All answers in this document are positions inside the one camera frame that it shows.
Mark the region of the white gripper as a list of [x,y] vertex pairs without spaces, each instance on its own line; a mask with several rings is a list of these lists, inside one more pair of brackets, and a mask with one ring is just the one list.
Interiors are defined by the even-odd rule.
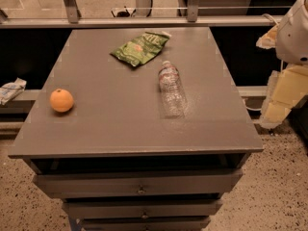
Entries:
[[288,63],[282,71],[271,73],[261,108],[260,125],[274,129],[308,94],[307,0],[296,0],[279,26],[273,26],[258,38],[256,46],[263,49],[275,47],[277,58]]

